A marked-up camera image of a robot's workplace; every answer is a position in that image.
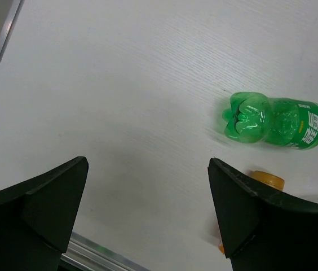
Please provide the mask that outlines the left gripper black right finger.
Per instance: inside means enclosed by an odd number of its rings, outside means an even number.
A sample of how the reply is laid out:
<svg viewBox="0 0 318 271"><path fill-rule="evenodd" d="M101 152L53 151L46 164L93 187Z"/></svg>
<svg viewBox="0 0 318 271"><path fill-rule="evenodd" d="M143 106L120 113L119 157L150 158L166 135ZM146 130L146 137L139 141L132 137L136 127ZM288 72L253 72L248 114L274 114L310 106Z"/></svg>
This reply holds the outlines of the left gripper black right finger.
<svg viewBox="0 0 318 271"><path fill-rule="evenodd" d="M212 158L208 175L233 270L318 270L318 204Z"/></svg>

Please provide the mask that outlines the green plastic soda bottle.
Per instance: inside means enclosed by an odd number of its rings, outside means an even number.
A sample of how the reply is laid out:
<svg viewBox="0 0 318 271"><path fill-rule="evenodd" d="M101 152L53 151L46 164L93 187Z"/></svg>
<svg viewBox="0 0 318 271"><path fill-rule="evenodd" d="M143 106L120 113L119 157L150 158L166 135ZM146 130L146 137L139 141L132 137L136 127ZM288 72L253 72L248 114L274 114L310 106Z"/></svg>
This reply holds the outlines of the green plastic soda bottle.
<svg viewBox="0 0 318 271"><path fill-rule="evenodd" d="M224 135L237 142L298 150L318 145L318 103L239 92L230 97L222 118Z"/></svg>

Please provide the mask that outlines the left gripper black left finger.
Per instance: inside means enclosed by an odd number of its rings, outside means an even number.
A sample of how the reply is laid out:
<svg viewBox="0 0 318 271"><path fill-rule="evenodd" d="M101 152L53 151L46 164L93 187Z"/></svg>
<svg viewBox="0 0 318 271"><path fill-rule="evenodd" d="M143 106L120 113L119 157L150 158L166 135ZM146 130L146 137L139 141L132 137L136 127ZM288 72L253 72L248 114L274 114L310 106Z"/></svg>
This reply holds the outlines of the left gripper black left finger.
<svg viewBox="0 0 318 271"><path fill-rule="evenodd" d="M0 270L57 270L88 171L78 156L0 191Z"/></svg>

